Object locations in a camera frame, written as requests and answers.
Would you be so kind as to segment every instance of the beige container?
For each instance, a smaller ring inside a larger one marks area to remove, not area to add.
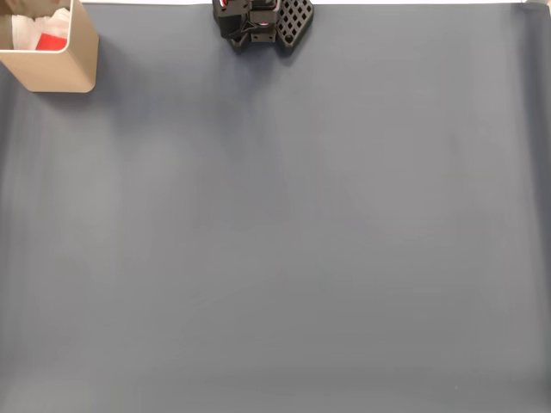
[[[0,50],[0,61],[32,92],[90,92],[99,37],[79,0],[71,1],[69,37],[58,52]]]

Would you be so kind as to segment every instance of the white wall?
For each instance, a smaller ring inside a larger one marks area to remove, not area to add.
[[[472,4],[522,3],[523,0],[312,0],[314,4]],[[210,4],[211,0],[83,0],[110,4]]]

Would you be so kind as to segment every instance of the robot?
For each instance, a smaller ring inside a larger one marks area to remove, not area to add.
[[[220,34],[235,52],[249,43],[277,43],[290,54],[313,20],[310,0],[213,0]]]

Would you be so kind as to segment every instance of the table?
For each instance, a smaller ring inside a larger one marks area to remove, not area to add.
[[[87,10],[92,93],[0,71],[0,412],[548,411],[547,8]]]

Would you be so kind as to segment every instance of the red object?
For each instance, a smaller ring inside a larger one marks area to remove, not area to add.
[[[58,51],[63,50],[65,46],[67,46],[67,39],[43,33],[40,40],[38,40],[36,50]]]

